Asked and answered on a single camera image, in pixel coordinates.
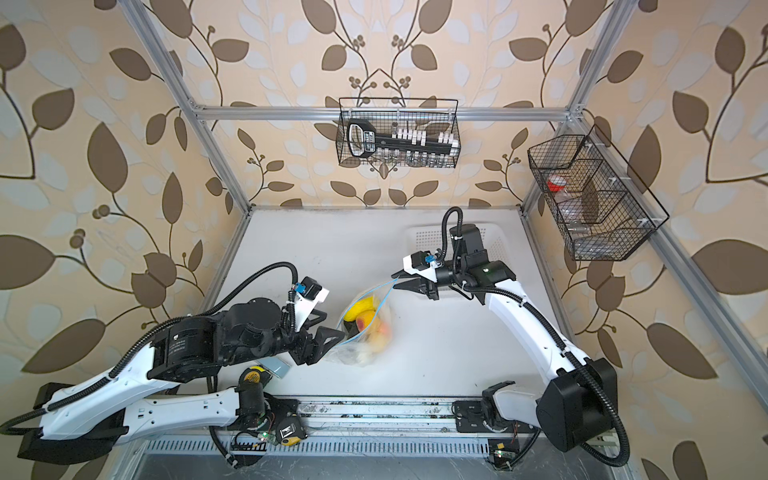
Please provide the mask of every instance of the white robotic arm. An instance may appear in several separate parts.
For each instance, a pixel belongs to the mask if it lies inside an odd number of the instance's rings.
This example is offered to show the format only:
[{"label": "white robotic arm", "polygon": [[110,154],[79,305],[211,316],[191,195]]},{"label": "white robotic arm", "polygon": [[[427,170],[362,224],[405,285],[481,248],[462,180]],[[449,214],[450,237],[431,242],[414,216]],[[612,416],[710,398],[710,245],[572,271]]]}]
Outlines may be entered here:
[{"label": "white robotic arm", "polygon": [[[276,266],[289,267],[294,276],[286,307],[256,298],[217,313],[248,283]],[[213,309],[152,329],[113,369],[76,386],[42,386],[35,410],[0,425],[0,432],[24,436],[20,458],[68,465],[103,456],[113,445],[167,430],[234,423],[242,429],[256,426],[265,414],[263,382],[246,382],[208,395],[146,397],[192,379],[215,376],[221,366],[281,352],[289,352],[297,364],[320,360],[344,333],[320,326],[314,338],[309,334],[309,327],[326,318],[315,306],[324,301],[328,290],[309,277],[301,283],[296,278],[289,263],[260,270]],[[262,370],[261,378],[268,379],[269,373]],[[274,399],[270,404],[282,402]],[[40,417],[39,427],[15,428],[35,417]],[[296,432],[299,427],[288,430]],[[278,435],[277,441],[306,438],[289,437],[289,433],[285,438]]]},{"label": "white robotic arm", "polygon": [[[454,253],[447,260],[446,228],[453,213],[458,214],[457,224],[450,230]],[[403,258],[403,269],[392,278],[410,278],[394,288],[423,293],[431,300],[439,300],[440,286],[458,291],[468,300],[473,300],[469,293],[476,296],[502,319],[533,360],[544,381],[544,393],[513,381],[489,387],[482,400],[486,425],[503,429],[510,421],[525,422],[540,427],[563,452],[581,445],[603,463],[626,464],[629,441],[615,407],[617,380],[611,364],[590,359],[545,319],[509,267],[488,259],[480,230],[462,221],[460,208],[449,209],[442,221],[442,248],[435,254],[421,251]],[[616,428],[620,443],[619,456],[613,458],[585,443],[611,427]]]}]

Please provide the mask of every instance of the wire mesh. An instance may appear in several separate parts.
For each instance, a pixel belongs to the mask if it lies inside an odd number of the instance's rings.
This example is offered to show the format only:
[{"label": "wire mesh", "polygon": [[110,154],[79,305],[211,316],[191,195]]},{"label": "wire mesh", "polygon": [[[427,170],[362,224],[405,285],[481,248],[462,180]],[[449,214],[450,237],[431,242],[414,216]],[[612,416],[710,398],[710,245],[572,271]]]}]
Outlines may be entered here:
[{"label": "wire mesh", "polygon": [[339,99],[339,165],[455,168],[461,152],[457,100],[444,98]]},{"label": "wire mesh", "polygon": [[626,260],[669,215],[640,205],[625,184],[634,179],[610,166],[593,131],[531,147],[531,172],[574,260]]}]

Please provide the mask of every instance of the plastic bag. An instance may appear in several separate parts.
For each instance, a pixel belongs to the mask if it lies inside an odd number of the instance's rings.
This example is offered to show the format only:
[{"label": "plastic bag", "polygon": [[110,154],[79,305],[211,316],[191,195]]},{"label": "plastic bag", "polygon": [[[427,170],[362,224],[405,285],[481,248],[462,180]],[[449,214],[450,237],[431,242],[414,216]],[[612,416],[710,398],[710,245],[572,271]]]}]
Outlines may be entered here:
[{"label": "plastic bag", "polygon": [[[365,366],[373,361],[377,354],[381,353],[392,340],[392,311],[386,304],[389,292],[395,286],[395,280],[384,283],[372,289],[366,290],[355,296],[355,299],[346,307],[336,329],[347,331],[347,339],[334,346],[323,359],[344,365]],[[368,326],[360,332],[357,322],[345,322],[344,316],[358,302],[366,299],[372,300],[372,308],[376,312]]]}]

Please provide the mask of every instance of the wallpaper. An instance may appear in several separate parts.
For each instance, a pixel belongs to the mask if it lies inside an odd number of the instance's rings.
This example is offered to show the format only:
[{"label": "wallpaper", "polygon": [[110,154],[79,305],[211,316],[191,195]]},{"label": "wallpaper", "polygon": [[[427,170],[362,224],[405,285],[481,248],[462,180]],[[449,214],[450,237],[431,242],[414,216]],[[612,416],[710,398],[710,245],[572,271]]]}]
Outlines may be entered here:
[{"label": "wallpaper", "polygon": [[647,480],[762,478],[768,417],[653,248],[576,263],[542,211],[530,218],[576,343],[616,369],[633,466]]},{"label": "wallpaper", "polygon": [[[489,207],[522,203],[532,176],[526,150],[546,122],[460,123],[456,168],[339,165],[336,125],[220,121],[215,135],[247,197],[259,207]],[[218,182],[208,185],[219,192]]]},{"label": "wallpaper", "polygon": [[325,97],[562,107],[606,0],[147,0],[197,103]]},{"label": "wallpaper", "polygon": [[[766,21],[765,2],[640,1],[585,110],[763,349]],[[768,418],[650,245],[575,263],[544,204],[531,218],[579,346],[617,367],[646,478],[762,478]]]},{"label": "wallpaper", "polygon": [[[114,2],[0,2],[0,416],[197,312],[240,213]],[[93,479],[18,460],[4,478]]]},{"label": "wallpaper", "polygon": [[[659,2],[633,16],[586,113],[651,184],[672,231],[763,351],[767,38],[765,2]],[[631,72],[627,56],[637,59]]]}]

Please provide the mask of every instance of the white table surface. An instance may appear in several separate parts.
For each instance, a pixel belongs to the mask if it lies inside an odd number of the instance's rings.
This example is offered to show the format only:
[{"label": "white table surface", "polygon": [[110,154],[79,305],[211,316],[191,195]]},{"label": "white table surface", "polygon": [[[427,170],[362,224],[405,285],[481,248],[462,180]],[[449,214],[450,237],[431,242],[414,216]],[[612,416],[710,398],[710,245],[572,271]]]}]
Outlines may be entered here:
[{"label": "white table surface", "polygon": [[[296,265],[299,279],[311,276],[330,290],[318,305],[328,313],[323,324],[335,328],[353,297],[389,281],[402,268],[405,231],[439,225],[444,210],[257,210],[224,281],[219,300],[254,271],[277,261]],[[528,239],[515,210],[465,210],[464,223],[495,223],[508,240],[510,268],[540,311],[554,319]],[[265,274],[232,303],[265,296],[283,304],[290,286],[288,270]],[[266,388],[276,395],[322,396],[479,396],[503,380],[541,389],[530,358],[502,321],[477,300],[450,290],[439,301],[393,290],[387,303],[394,315],[387,350],[364,367],[321,360],[295,366]],[[230,386],[245,365],[226,367],[220,385]]]}]

